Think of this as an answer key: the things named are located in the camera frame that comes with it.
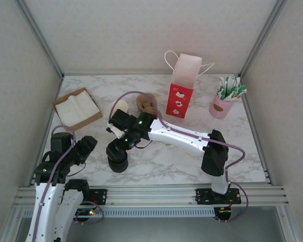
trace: white paper handle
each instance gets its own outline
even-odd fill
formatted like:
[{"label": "white paper handle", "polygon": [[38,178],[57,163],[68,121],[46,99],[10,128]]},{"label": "white paper handle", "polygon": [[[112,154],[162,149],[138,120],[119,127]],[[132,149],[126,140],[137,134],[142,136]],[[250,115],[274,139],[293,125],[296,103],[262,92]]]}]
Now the white paper handle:
[{"label": "white paper handle", "polygon": [[174,53],[174,55],[176,55],[176,57],[177,57],[177,60],[178,60],[178,56],[177,56],[177,54],[176,54],[174,51],[172,51],[172,50],[167,50],[167,51],[165,52],[165,55],[164,55],[164,59],[165,59],[166,63],[170,66],[170,68],[172,68],[172,70],[174,70],[174,68],[173,68],[173,67],[168,63],[168,61],[166,60],[166,54],[167,54],[168,52]]},{"label": "white paper handle", "polygon": [[207,68],[207,69],[206,69],[204,72],[202,72],[201,74],[198,74],[197,77],[199,77],[199,76],[202,75],[203,73],[207,72],[207,70],[210,69],[214,64],[215,64],[215,62],[200,66],[200,67],[205,67],[205,66],[209,66],[209,65],[210,65],[209,68]]}]

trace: metal frame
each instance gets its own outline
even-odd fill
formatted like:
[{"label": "metal frame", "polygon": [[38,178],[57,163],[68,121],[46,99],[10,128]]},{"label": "metal frame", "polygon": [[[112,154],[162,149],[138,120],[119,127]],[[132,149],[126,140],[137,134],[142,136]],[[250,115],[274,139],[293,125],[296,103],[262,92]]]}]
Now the metal frame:
[{"label": "metal frame", "polygon": [[[64,74],[62,73],[54,55],[49,49],[40,29],[38,28],[32,14],[30,13],[24,0],[14,0],[21,14],[24,16],[26,22],[29,24],[31,31],[33,32],[36,40],[46,55],[49,63],[55,70],[56,74],[63,80]],[[244,66],[240,71],[241,78],[250,69],[257,54],[263,46],[270,30],[276,22],[280,12],[285,6],[287,0],[277,0],[276,4],[266,21],[262,31],[260,32],[256,43],[254,44]],[[60,83],[57,95],[61,90],[62,83]],[[245,189],[249,197],[250,206],[276,206],[281,226],[287,242],[302,241],[298,233],[296,223],[294,222],[290,213],[290,207],[286,198],[283,186],[272,186],[271,181],[274,184],[274,178],[270,176],[267,171],[267,163],[265,160],[262,146],[258,138],[258,132],[255,127],[255,122],[251,114],[247,96],[243,97],[243,104],[249,120],[249,124],[252,130],[252,134],[257,146],[257,150],[264,168],[266,182],[265,183],[241,183],[240,185]],[[38,153],[35,166],[41,161],[41,157],[44,151],[45,143],[49,134],[50,125],[53,119],[54,112],[52,110],[49,121],[46,126],[46,131],[43,136],[40,152]],[[104,206],[106,210],[118,211],[121,216],[126,217],[126,213],[123,211],[128,209],[140,209],[145,211],[152,208],[178,208],[192,211],[193,209],[211,208],[211,206],[197,205],[194,200],[196,188],[210,188],[210,184],[200,185],[169,185],[169,186],[95,186],[91,189],[108,189],[107,203]],[[244,194],[241,194],[242,203],[234,206],[245,206]],[[31,208],[35,203],[35,188],[19,188],[16,198],[13,203],[13,207],[9,214],[8,221],[5,225],[4,232],[0,239],[0,242],[15,241],[22,217],[27,217],[30,214]]]},{"label": "metal frame", "polygon": [[271,14],[269,15],[262,31],[260,32],[254,46],[252,47],[248,58],[246,62],[244,63],[241,71],[240,76],[244,77],[244,75],[247,73],[247,71],[250,69],[251,65],[253,64],[257,54],[259,53],[260,49],[262,48],[265,40],[267,39],[271,29],[273,28],[278,16],[283,10],[283,7],[285,6],[287,0],[277,0],[275,6],[273,7],[273,10]]},{"label": "metal frame", "polygon": [[[283,186],[263,183],[241,183],[249,198],[250,206],[288,206]],[[200,207],[195,201],[196,188],[211,188],[211,184],[157,185],[157,186],[91,186],[90,189],[107,189],[108,196],[104,207],[143,208],[143,207]],[[242,203],[234,206],[245,206]],[[19,188],[13,207],[33,207],[35,187]]]},{"label": "metal frame", "polygon": [[63,80],[64,74],[62,73],[54,55],[52,54],[49,46],[47,45],[45,38],[41,33],[39,27],[37,26],[32,14],[30,13],[27,4],[25,3],[24,0],[14,0],[14,2],[17,5],[23,17],[25,18],[26,22],[28,23],[29,28],[31,29],[34,37],[36,38],[44,54],[46,55],[50,65],[52,66],[56,74],[60,77],[60,79]]},{"label": "metal frame", "polygon": [[[29,208],[29,209],[25,208],[25,212],[23,213],[24,214],[23,218],[32,218],[33,211],[34,208]],[[185,208],[104,207],[103,212],[105,218],[202,218],[202,217],[215,216],[214,208],[211,207],[185,207]],[[94,215],[86,215],[86,216],[79,215],[78,217],[102,218],[102,213],[97,212]]]}]

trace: white wall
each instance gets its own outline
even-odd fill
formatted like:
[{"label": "white wall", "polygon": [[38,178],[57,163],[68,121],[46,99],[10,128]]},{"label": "white wall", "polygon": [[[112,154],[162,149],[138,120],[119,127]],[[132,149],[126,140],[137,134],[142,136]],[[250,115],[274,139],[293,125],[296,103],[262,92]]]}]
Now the white wall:
[{"label": "white wall", "polygon": [[303,0],[289,0],[245,77],[269,167],[303,232]]},{"label": "white wall", "polygon": [[11,0],[0,0],[0,233],[25,186],[59,80]]},{"label": "white wall", "polygon": [[216,62],[210,73],[238,73],[275,2],[26,0],[66,74],[170,73],[169,49]]}]

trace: white napkin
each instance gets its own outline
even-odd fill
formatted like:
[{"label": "white napkin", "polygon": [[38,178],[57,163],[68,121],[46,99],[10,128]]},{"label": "white napkin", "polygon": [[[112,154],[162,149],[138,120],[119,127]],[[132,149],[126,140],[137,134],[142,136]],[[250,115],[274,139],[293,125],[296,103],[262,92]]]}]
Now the white napkin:
[{"label": "white napkin", "polygon": [[86,91],[55,106],[62,124],[73,126],[95,115],[100,110]]}]

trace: bag handle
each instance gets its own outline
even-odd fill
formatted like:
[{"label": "bag handle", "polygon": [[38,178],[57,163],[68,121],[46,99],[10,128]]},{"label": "bag handle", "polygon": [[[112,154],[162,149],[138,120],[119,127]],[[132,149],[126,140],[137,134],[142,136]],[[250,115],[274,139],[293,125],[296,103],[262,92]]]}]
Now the bag handle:
[{"label": "bag handle", "polygon": [[168,63],[168,61],[166,60],[166,54],[167,54],[168,52],[174,53],[174,55],[176,55],[176,57],[177,57],[177,60],[178,60],[178,56],[177,56],[177,54],[176,54],[174,51],[172,51],[172,50],[167,50],[167,51],[165,52],[165,55],[164,55],[164,59],[165,59],[166,63],[170,66],[170,68],[172,68],[172,70],[174,70],[174,68],[173,68],[173,67]]},{"label": "bag handle", "polygon": [[[166,59],[166,55],[167,55],[168,52],[173,53],[173,54],[177,57],[177,60],[178,60],[178,55],[177,55],[174,51],[172,51],[172,50],[167,50],[167,51],[165,52],[165,55],[164,55],[165,62],[168,64],[168,66],[169,66],[172,70],[174,70],[174,68],[168,63],[168,61],[167,61],[167,59]],[[201,68],[201,67],[205,67],[205,66],[209,66],[209,65],[210,65],[204,72],[202,72],[201,74],[198,74],[197,77],[199,77],[200,75],[202,75],[202,74],[204,74],[205,72],[207,72],[208,69],[210,69],[214,64],[215,64],[215,62],[200,66],[200,68]]]},{"label": "bag handle", "polygon": [[207,70],[210,69],[214,64],[215,64],[215,62],[212,62],[212,63],[209,63],[209,64],[205,64],[205,65],[200,66],[200,67],[205,67],[205,66],[209,66],[209,65],[210,65],[209,68],[207,68],[207,69],[206,69],[204,72],[202,72],[201,74],[198,74],[197,77],[199,77],[199,76],[202,75],[203,73],[207,72]]}]

